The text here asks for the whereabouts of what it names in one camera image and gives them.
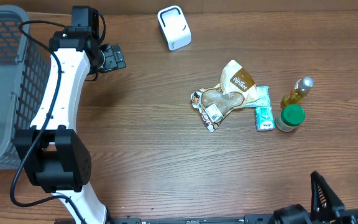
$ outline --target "plastic crate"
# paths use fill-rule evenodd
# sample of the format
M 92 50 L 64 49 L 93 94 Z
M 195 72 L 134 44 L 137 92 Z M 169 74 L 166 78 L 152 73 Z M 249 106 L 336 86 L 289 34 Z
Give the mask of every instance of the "plastic crate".
M 28 129 L 44 96 L 50 67 L 38 46 L 19 31 L 28 21 L 17 6 L 0 6 L 0 169 L 16 169 L 15 130 Z M 29 33 L 30 26 L 24 26 Z

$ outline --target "jar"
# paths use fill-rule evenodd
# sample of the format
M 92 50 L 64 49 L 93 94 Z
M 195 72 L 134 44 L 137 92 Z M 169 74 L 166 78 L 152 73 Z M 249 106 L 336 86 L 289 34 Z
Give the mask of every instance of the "jar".
M 288 105 L 275 119 L 276 127 L 283 132 L 290 132 L 305 120 L 305 111 L 299 105 Z

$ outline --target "white sticker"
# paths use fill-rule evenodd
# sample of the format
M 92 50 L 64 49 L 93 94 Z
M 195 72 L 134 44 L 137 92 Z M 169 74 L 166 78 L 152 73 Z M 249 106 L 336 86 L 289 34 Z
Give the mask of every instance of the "white sticker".
M 221 117 L 223 117 L 222 113 L 219 111 L 218 107 L 214 103 L 211 106 L 207 107 L 205 109 L 205 112 L 212 120 L 212 122 L 215 122 Z

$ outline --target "wooden tabletop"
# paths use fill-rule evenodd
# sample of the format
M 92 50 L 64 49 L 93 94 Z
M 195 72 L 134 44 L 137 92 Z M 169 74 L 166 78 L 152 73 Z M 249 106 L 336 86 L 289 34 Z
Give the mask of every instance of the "wooden tabletop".
M 31 14 L 70 24 L 70 16 Z M 113 217 L 230 217 L 310 208 L 318 170 L 347 208 L 358 208 L 358 11 L 189 14 L 189 46 L 169 52 L 156 15 L 106 16 L 105 42 L 127 67 L 86 82 L 78 134 L 92 155 L 91 183 Z M 58 30 L 34 25 L 44 43 Z M 190 94 L 215 86 L 236 60 L 270 87 L 274 114 L 295 82 L 315 80 L 294 133 L 257 132 L 253 109 L 233 111 L 213 133 Z M 0 170 L 0 223 L 70 218 L 59 201 L 19 208 L 13 170 Z M 22 175 L 21 202 L 48 196 Z

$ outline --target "black cable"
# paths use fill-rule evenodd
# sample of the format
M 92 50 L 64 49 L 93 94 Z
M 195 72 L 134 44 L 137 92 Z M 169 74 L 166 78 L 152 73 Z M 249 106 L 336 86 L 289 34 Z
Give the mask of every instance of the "black cable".
M 104 41 L 104 37 L 106 36 L 106 22 L 104 21 L 103 14 L 101 14 L 100 12 L 99 12 L 99 16 L 103 22 L 103 33 L 102 33 L 102 36 L 99 38 L 99 45 L 101 45 Z
M 41 200 L 38 200 L 38 201 L 32 202 L 32 203 L 20 203 L 15 198 L 15 187 L 16 187 L 17 181 L 19 180 L 19 176 L 20 176 L 21 172 L 23 171 L 25 162 L 28 160 L 29 155 L 31 153 L 33 153 L 33 151 L 35 150 L 35 145 L 37 145 L 37 143 L 39 142 L 42 133 L 45 131 L 45 129 L 46 129 L 47 125 L 48 125 L 48 122 L 49 122 L 49 120 L 51 118 L 51 115 L 52 115 L 53 107 L 55 106 L 55 103 L 56 103 L 57 95 L 58 95 L 59 88 L 60 88 L 60 82 L 61 82 L 61 79 L 62 79 L 62 65 L 60 65 L 59 58 L 56 56 L 56 54 L 49 47 L 47 47 L 43 43 L 39 42 L 38 40 L 35 40 L 28 33 L 24 32 L 24 30 L 23 30 L 24 25 L 26 25 L 26 24 L 34 24 L 34 23 L 38 23 L 38 24 L 43 23 L 43 24 L 51 24 L 51 25 L 55 25 L 55 26 L 60 26 L 60 27 L 66 27 L 63 24 L 59 24 L 59 23 L 56 23 L 56 22 L 40 21 L 40 20 L 26 21 L 26 22 L 22 22 L 19 25 L 19 30 L 23 35 L 25 35 L 29 40 L 34 41 L 36 44 L 40 45 L 42 48 L 44 48 L 45 50 L 50 52 L 50 54 L 54 57 L 54 59 L 56 60 L 56 63 L 57 63 L 57 67 L 58 67 L 58 72 L 57 72 L 58 77 L 57 77 L 55 93 L 53 94 L 53 98 L 52 98 L 52 101 L 50 103 L 50 107 L 49 107 L 48 113 L 46 115 L 45 122 L 42 125 L 37 137 L 35 137 L 32 145 L 30 146 L 30 149 L 25 154 L 22 162 L 20 163 L 19 168 L 17 169 L 16 175 L 15 175 L 13 181 L 12 181 L 11 191 L 10 191 L 11 201 L 12 201 L 12 203 L 14 205 L 17 205 L 19 207 L 31 207 L 31 206 L 34 206 L 34 205 L 39 205 L 39 204 L 44 203 L 44 202 L 48 202 L 48 201 L 53 200 L 53 199 L 58 199 L 58 198 L 65 199 L 66 203 L 69 203 L 73 207 L 74 212 L 76 213 L 78 218 L 81 220 L 81 223 L 86 223 L 85 220 L 83 219 L 83 217 L 81 216 L 80 212 L 78 211 L 77 207 L 75 206 L 75 204 L 71 200 L 71 198 L 67 197 L 65 195 L 54 195 L 54 196 L 47 197 L 47 198 L 44 198 L 44 199 L 41 199 Z

